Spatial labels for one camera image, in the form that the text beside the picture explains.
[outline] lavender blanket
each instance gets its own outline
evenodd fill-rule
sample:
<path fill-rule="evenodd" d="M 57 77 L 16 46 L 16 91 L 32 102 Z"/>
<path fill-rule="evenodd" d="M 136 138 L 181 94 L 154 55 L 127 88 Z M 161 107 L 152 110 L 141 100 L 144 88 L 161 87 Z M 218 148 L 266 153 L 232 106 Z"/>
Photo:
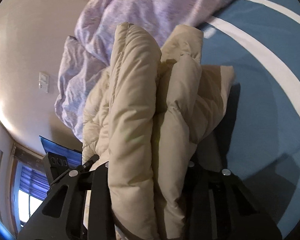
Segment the lavender blanket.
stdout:
<path fill-rule="evenodd" d="M 178 24 L 197 26 L 232 0 L 90 0 L 69 37 L 58 77 L 55 111 L 82 140 L 82 113 L 100 70 L 110 64 L 118 24 L 143 27 L 162 46 Z"/>

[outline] beige puffer jacket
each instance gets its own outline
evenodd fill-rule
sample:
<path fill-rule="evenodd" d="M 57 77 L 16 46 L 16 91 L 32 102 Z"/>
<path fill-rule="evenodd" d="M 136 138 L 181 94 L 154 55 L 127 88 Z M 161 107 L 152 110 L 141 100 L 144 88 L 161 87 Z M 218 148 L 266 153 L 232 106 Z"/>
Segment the beige puffer jacket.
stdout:
<path fill-rule="evenodd" d="M 182 238 L 188 163 L 223 118 L 234 79 L 232 67 L 200 65 L 202 38 L 179 25 L 160 50 L 144 29 L 118 25 L 110 67 L 88 96 L 83 162 L 109 161 L 115 223 L 129 240 Z"/>

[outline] white stripe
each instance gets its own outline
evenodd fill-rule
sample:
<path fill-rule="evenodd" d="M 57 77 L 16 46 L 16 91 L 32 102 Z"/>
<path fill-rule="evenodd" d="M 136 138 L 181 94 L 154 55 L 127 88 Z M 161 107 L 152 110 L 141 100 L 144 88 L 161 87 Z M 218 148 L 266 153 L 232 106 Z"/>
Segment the white stripe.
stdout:
<path fill-rule="evenodd" d="M 207 22 L 233 38 L 269 71 L 300 116 L 300 81 L 287 65 L 266 46 L 231 23 L 213 16 Z"/>
<path fill-rule="evenodd" d="M 255 3 L 259 3 L 259 4 L 263 4 L 273 10 L 276 10 L 286 16 L 288 16 L 289 18 L 291 18 L 292 20 L 296 21 L 297 23 L 300 24 L 300 15 L 296 14 L 295 12 L 289 10 L 288 8 L 285 8 L 284 6 L 271 2 L 269 0 L 247 0 L 247 1 L 251 1 L 251 2 L 255 2 Z"/>

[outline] wall switch plate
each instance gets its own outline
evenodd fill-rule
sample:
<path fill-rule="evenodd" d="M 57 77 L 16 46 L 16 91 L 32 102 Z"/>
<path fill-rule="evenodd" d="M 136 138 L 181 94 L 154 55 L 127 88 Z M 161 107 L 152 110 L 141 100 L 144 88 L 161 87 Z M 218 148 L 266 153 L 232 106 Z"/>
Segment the wall switch plate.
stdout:
<path fill-rule="evenodd" d="M 49 75 L 43 72 L 39 73 L 39 89 L 46 93 L 49 91 Z"/>

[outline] black device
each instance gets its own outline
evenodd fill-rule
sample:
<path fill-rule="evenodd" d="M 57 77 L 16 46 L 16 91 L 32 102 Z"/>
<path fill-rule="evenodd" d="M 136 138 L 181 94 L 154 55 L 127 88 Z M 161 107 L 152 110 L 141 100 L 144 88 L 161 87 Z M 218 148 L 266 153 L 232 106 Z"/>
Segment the black device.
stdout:
<path fill-rule="evenodd" d="M 18 240 L 114 240 L 106 165 L 89 171 L 98 160 L 94 155 L 71 170 L 58 159 L 66 164 L 61 155 L 45 156 L 50 190 Z M 204 170 L 195 157 L 192 161 L 183 188 L 187 204 L 184 240 L 282 240 L 276 224 L 238 177 L 227 169 Z M 89 230 L 83 225 L 87 190 L 91 190 Z"/>

